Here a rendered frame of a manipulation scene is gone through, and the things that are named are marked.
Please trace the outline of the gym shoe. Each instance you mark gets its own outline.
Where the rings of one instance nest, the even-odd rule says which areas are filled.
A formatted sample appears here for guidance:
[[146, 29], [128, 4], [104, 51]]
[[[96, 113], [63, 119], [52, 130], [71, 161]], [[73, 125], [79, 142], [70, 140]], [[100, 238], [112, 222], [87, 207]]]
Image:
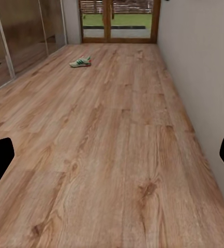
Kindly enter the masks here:
[[78, 60], [76, 60], [73, 63], [69, 63], [71, 67], [80, 67], [80, 66], [91, 66], [91, 59], [90, 57], [84, 58], [81, 56]]

